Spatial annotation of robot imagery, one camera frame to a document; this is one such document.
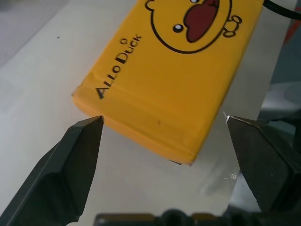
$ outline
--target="wire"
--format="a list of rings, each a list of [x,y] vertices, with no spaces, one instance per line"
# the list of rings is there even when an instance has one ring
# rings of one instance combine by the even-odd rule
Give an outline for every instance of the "wire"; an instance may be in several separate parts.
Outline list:
[[[264,0],[263,6],[268,8],[269,10],[272,10],[273,12],[280,14],[282,16],[285,16],[287,18],[290,18],[293,20],[301,20],[300,13],[291,11],[280,5],[277,5],[276,3],[272,2],[271,0]]]

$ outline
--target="white surface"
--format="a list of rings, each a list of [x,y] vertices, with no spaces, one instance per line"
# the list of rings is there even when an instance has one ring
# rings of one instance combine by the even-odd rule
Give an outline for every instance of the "white surface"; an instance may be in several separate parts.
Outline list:
[[[0,0],[0,68],[48,22],[67,1],[68,0]]]
[[[134,0],[70,0],[0,70],[0,213],[37,161],[75,122],[86,118],[71,93],[106,46]],[[99,212],[151,212],[167,208],[221,213],[231,188],[202,184],[219,161],[237,167],[222,115],[255,119],[269,86],[289,20],[264,10],[237,76],[199,158],[192,167],[162,159],[104,128],[94,181],[79,223]]]

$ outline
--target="duck eye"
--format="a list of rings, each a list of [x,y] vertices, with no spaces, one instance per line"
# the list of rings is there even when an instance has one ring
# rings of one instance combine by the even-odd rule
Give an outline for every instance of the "duck eye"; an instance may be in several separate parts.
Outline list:
[[[176,33],[180,33],[181,31],[183,31],[183,26],[180,24],[176,24],[173,28],[173,31]]]

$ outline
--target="yellow battery pack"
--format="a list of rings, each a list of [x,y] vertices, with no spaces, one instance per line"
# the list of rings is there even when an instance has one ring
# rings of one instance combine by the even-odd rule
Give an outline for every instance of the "yellow battery pack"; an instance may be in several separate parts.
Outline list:
[[[73,93],[76,106],[155,153],[192,163],[263,0],[138,0]]]

